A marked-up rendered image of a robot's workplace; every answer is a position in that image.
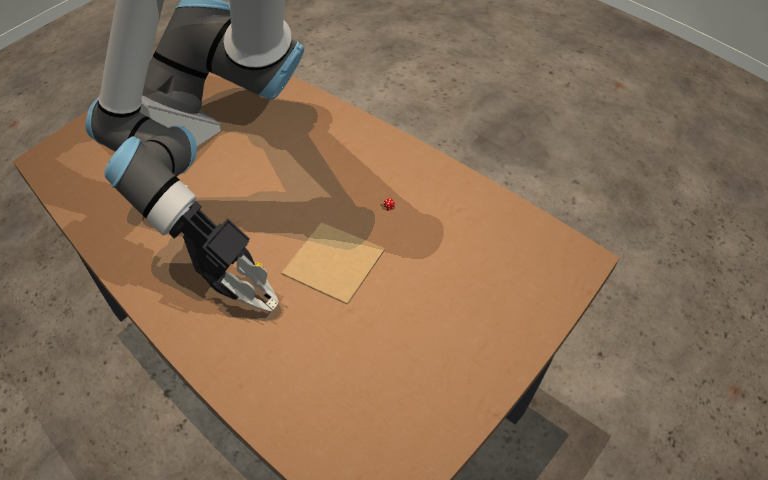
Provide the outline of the tan square mat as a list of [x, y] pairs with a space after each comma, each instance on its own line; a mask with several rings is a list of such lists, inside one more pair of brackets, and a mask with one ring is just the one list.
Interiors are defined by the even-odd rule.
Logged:
[[321, 222], [282, 275], [348, 304], [384, 250]]

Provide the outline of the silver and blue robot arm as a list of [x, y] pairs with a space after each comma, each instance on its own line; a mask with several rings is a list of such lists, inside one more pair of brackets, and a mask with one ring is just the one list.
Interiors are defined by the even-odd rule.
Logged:
[[197, 145], [188, 129], [140, 113], [142, 95], [198, 114], [211, 72], [274, 99], [304, 53], [284, 21], [285, 0], [229, 1], [181, 0], [151, 60], [164, 0], [116, 1], [101, 93], [85, 128], [117, 150], [105, 178], [161, 235], [196, 200], [176, 176], [193, 164]]

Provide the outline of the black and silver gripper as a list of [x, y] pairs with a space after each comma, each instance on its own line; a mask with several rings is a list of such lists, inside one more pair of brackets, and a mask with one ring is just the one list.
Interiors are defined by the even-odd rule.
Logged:
[[189, 207], [190, 210], [177, 220], [169, 234], [176, 238], [182, 232], [194, 242], [197, 254], [194, 257], [196, 267], [200, 267], [204, 273], [202, 277], [215, 291], [231, 299], [271, 312], [272, 309], [264, 301], [254, 297], [255, 288], [250, 283], [239, 280], [230, 272], [225, 272], [229, 268], [228, 266], [236, 261], [237, 271], [241, 275], [250, 278], [254, 286], [258, 287], [266, 298], [273, 298], [279, 302], [267, 281], [267, 271], [262, 266], [255, 265], [246, 248], [243, 250], [248, 245], [250, 238], [228, 218], [223, 224], [219, 223], [217, 226], [200, 210], [201, 207], [197, 201], [192, 204]]

